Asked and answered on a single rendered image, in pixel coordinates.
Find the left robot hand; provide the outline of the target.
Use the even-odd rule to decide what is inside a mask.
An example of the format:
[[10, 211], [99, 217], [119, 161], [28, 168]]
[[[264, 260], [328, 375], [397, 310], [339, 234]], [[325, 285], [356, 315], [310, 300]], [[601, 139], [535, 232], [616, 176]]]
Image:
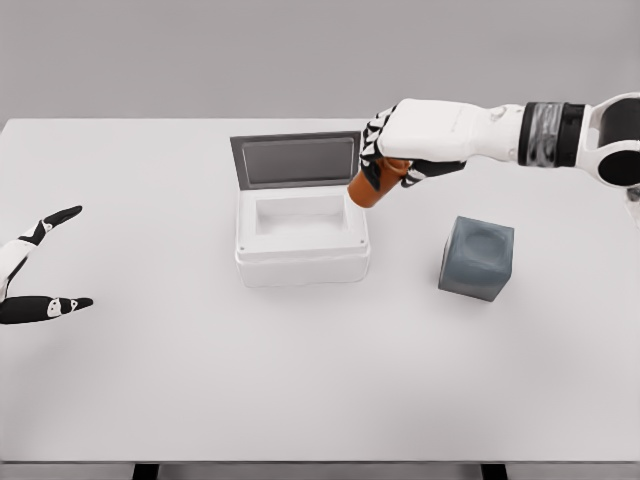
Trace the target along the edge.
[[83, 207], [77, 205], [46, 216], [25, 233], [0, 247], [0, 325], [40, 323], [94, 305], [94, 301], [87, 297], [9, 295], [11, 282], [44, 238], [54, 228], [79, 215], [82, 210]]

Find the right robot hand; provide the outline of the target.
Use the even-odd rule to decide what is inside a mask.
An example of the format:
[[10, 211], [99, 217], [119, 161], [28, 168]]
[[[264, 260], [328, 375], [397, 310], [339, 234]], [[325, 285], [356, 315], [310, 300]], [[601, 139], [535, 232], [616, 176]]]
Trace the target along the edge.
[[409, 163], [401, 176], [405, 188], [463, 170], [470, 157], [468, 134], [474, 115], [475, 107], [467, 103], [400, 101], [367, 122], [359, 154], [361, 172], [378, 191], [383, 158]]

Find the orange cup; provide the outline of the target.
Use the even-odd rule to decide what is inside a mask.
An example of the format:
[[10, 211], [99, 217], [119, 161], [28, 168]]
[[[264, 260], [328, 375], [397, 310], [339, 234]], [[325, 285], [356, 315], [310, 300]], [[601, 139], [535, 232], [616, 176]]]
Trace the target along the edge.
[[349, 183], [347, 192], [351, 200], [362, 208], [371, 208], [396, 187], [406, 175], [410, 161], [380, 158], [374, 165], [379, 170], [379, 188], [375, 189], [361, 170]]

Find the grey box lid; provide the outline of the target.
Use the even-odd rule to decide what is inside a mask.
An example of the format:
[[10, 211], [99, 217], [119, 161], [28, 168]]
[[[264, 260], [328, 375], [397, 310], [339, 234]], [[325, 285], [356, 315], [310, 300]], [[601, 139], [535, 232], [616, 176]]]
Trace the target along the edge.
[[346, 185], [358, 172], [360, 143], [358, 131], [230, 139], [242, 191]]

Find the grey cube block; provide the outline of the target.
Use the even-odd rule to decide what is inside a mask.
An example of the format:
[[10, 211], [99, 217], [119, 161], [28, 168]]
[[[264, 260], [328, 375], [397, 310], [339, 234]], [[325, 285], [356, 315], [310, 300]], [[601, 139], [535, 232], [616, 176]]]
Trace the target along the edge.
[[515, 229], [458, 216], [447, 238], [438, 288], [493, 302], [512, 275]]

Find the white box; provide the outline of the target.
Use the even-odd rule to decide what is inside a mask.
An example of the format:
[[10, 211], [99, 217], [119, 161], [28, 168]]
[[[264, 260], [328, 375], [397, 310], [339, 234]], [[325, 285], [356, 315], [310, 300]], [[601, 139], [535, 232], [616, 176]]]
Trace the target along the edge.
[[246, 287], [358, 282], [370, 255], [365, 211], [343, 185], [239, 193], [235, 260]]

